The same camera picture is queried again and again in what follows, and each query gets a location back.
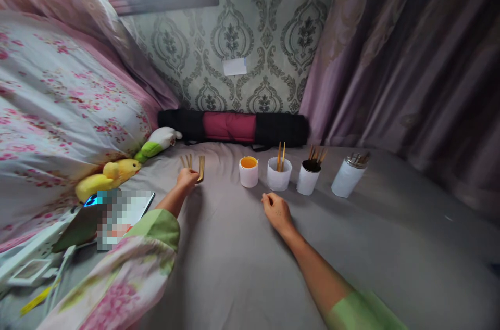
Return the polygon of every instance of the wall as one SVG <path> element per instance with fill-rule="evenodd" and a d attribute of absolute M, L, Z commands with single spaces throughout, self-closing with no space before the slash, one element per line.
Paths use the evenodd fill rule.
<path fill-rule="evenodd" d="M 124 17 L 185 107 L 297 113 L 331 0 L 220 0 L 219 6 Z M 247 57 L 247 75 L 222 60 Z"/>

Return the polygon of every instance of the white cable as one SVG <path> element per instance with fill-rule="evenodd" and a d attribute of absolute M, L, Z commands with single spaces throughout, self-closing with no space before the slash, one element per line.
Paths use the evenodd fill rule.
<path fill-rule="evenodd" d="M 61 267 L 59 268 L 59 271 L 57 272 L 56 278 L 54 279 L 54 283 L 52 284 L 52 289 L 49 291 L 46 299 L 45 299 L 45 305 L 43 307 L 43 318 L 47 317 L 47 315 L 52 311 L 54 308 L 54 304 L 57 298 L 57 294 L 59 293 L 59 288 L 61 287 L 61 284 L 63 283 L 63 271 L 64 268 L 66 267 L 66 263 L 69 261 L 71 256 L 73 256 L 74 250 L 76 249 L 75 245 L 72 245 L 69 247 L 66 252 L 64 252 L 64 259 L 62 260 Z"/>

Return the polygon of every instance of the cylindrical holder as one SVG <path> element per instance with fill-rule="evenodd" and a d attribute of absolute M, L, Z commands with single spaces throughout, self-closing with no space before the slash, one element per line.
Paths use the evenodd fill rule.
<path fill-rule="evenodd" d="M 276 171 L 277 163 L 277 157 L 267 161 L 267 185 L 272 191 L 280 192 L 288 188 L 290 175 L 292 174 L 292 163 L 285 158 L 282 172 Z"/>
<path fill-rule="evenodd" d="M 310 171 L 304 167 L 307 166 L 309 160 L 305 160 L 302 162 L 301 171 L 298 174 L 298 182 L 297 182 L 297 192 L 302 195 L 309 196 L 313 193 L 314 187 L 316 186 L 316 182 L 319 178 L 319 173 L 321 172 L 321 166 L 318 165 L 318 171 Z"/>
<path fill-rule="evenodd" d="M 259 161 L 254 157 L 240 160 L 240 182 L 243 187 L 252 188 L 259 182 Z"/>
<path fill-rule="evenodd" d="M 332 192 L 339 197 L 349 197 L 365 170 L 365 163 L 354 163 L 349 158 L 345 158 L 332 183 Z"/>

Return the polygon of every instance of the pajamas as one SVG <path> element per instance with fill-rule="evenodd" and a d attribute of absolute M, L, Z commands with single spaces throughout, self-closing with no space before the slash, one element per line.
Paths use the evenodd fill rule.
<path fill-rule="evenodd" d="M 126 329 L 162 297 L 179 244 L 177 219 L 168 211 L 147 213 L 75 287 L 38 329 Z M 373 293 L 353 292 L 324 319 L 335 330 L 406 327 Z"/>

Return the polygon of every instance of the floral bedding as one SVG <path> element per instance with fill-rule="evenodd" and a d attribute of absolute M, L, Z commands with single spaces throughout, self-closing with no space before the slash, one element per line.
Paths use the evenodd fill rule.
<path fill-rule="evenodd" d="M 0 11 L 0 252 L 55 222 L 80 179 L 133 156 L 155 127 L 158 104 L 110 57 L 60 23 Z"/>

